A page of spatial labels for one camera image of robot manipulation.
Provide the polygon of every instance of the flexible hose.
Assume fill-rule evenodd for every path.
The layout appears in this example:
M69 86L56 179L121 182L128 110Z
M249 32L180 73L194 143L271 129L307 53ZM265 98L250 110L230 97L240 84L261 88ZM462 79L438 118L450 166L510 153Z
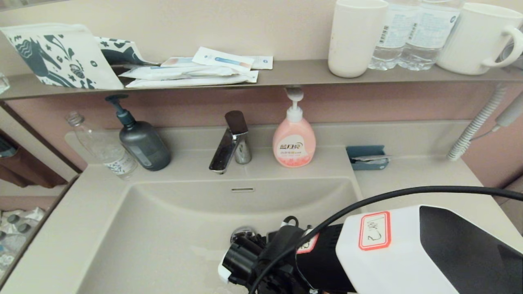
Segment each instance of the flexible hose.
M457 142L454 143L454 146L452 146L449 154L447 154L448 160L456 161L465 153L465 151L467 151L474 135L488 120L492 113L494 113L501 101L503 101L503 98L505 98L506 93L507 86L505 84L499 83L496 85L496 90L494 91L494 94L492 94L488 103L464 130Z
M464 193L464 194L483 194L483 195L493 195L493 196L501 196L508 199L514 199L518 201L523 201L523 194L510 191L510 190L503 190L503 189L496 189L496 188L487 188L487 187L467 187L467 186L424 186L424 187L414 187L414 188L407 188L402 190L396 190L388 193L383 193L374 197L370 197L364 200L360 200L356 203L353 203L346 208L338 211L322 223L320 223L316 228L314 228L311 232L309 232L307 235L302 237L298 240L297 244L295 246L288 247L286 250L284 250L280 255L278 255L276 258L274 258L265 268L261 271L261 273L258 275L258 277L254 280L253 284L251 285L251 288L249 289L248 294L255 294L256 290L258 289L258 285L263 280L263 278L272 270L273 267L275 267L282 259L284 259L287 255L296 252L298 248L305 244L310 238L318 234L321 230L326 228L331 223L335 222L337 219L343 217L344 215L356 210L360 209L363 206L373 204L379 201L387 200L396 198L399 196L404 195L412 195L412 194L420 194L420 193Z

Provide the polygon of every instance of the mug handle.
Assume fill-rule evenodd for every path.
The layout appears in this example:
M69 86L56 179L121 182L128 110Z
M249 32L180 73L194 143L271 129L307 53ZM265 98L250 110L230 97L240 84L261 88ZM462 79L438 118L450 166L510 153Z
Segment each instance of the mug handle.
M512 53L501 62L496 62L491 58L485 59L481 62L482 65L488 67L505 67L514 63L521 56L523 53L523 32L516 29L515 27L506 26L505 29L503 29L503 34L511 35L514 40L514 48L512 49Z

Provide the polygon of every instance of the drain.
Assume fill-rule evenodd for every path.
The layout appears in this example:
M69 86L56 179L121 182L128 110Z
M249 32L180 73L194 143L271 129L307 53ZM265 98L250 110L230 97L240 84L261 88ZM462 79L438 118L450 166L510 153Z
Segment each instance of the drain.
M254 188L232 188L231 189L231 192L232 193L250 193L250 192L254 192Z

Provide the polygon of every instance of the dark gray soap bottle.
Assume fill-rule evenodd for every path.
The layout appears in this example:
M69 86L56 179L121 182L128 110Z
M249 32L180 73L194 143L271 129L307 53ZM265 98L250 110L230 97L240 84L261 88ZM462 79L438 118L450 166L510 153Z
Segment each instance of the dark gray soap bottle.
M145 121L136 121L132 114L120 106L127 95L111 95L105 100L116 108L116 117L123 124L120 141L136 160L149 171L159 171L170 162L170 153L154 129Z

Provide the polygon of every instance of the soap holder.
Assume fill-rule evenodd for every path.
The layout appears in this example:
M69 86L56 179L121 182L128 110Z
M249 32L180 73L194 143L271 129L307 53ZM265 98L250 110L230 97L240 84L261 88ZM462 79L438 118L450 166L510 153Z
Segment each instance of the soap holder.
M355 171L374 171L386 168L389 164L389 159L382 164L367 164L356 162L353 158L369 155L385 155L383 148L385 148L384 145L348 146L347 155L349 156L350 164L353 166Z

